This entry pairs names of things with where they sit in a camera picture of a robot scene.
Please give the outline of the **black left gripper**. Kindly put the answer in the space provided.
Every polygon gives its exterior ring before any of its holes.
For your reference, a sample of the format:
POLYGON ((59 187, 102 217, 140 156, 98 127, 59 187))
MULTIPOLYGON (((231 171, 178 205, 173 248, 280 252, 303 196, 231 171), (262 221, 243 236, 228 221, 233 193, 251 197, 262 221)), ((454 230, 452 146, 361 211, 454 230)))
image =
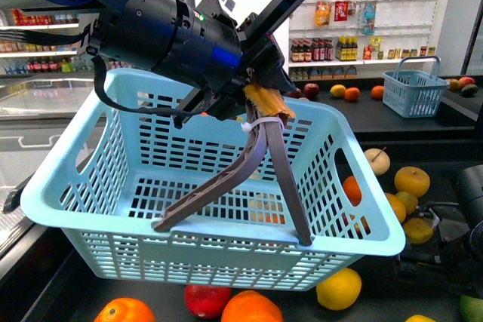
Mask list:
POLYGON ((250 83, 293 91, 272 34, 303 1, 272 0, 237 26, 218 0, 202 0, 197 7, 181 0, 129 0, 125 59, 193 87, 175 109, 138 106, 134 112, 175 116, 177 124, 202 112, 223 120, 242 106, 250 83))

